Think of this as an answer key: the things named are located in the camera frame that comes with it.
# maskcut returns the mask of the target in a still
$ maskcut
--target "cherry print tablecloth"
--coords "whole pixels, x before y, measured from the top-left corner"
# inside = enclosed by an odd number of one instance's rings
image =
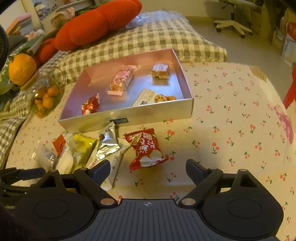
[[[155,129],[165,163],[129,171],[135,157],[124,155],[115,186],[109,193],[121,198],[174,198],[178,201],[194,188],[185,162],[192,158],[206,168],[236,173],[246,168],[274,195],[284,210],[280,240],[296,236],[296,168],[291,130],[278,118],[279,107],[268,101],[248,66],[229,63],[183,64],[192,94],[190,119],[119,128],[119,137],[139,129]],[[52,140],[64,129],[58,124],[61,109],[72,85],[66,86],[58,107],[46,118],[30,116],[20,129],[6,167],[35,168],[31,160],[38,141],[53,150]],[[98,132],[84,133],[98,138]],[[19,182],[29,185],[30,182]]]

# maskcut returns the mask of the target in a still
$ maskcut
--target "pink pattern on cloth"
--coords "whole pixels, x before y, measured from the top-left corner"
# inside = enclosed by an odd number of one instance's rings
[[[289,143],[292,144],[294,139],[294,134],[293,134],[293,129],[292,129],[292,125],[289,117],[284,114],[282,107],[279,105],[274,106],[274,110],[281,124],[283,125],[284,131],[286,133],[287,139],[289,140]]]

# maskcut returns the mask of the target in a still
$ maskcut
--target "chair base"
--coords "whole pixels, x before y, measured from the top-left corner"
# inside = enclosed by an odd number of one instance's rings
[[[240,33],[242,38],[245,38],[244,31],[246,31],[250,35],[253,35],[253,32],[251,29],[239,24],[234,20],[216,20],[214,21],[214,26],[216,27],[217,32],[221,32],[222,28],[233,26]]]

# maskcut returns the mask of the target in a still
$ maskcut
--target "black label on box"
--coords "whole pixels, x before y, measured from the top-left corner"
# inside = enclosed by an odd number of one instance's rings
[[[123,123],[128,123],[127,118],[119,118],[115,120],[110,120],[110,122],[114,122],[114,124],[123,124]]]

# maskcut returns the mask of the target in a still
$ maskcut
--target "green and white checkered cloth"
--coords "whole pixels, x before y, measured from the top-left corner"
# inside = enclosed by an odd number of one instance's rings
[[[226,50],[200,36],[184,18],[137,26],[72,53],[57,52],[39,71],[61,86],[76,82],[82,71],[106,60],[165,48],[174,49],[180,62],[224,62]],[[0,113],[0,168],[4,166],[18,127],[30,112],[30,103],[20,92],[9,112]]]

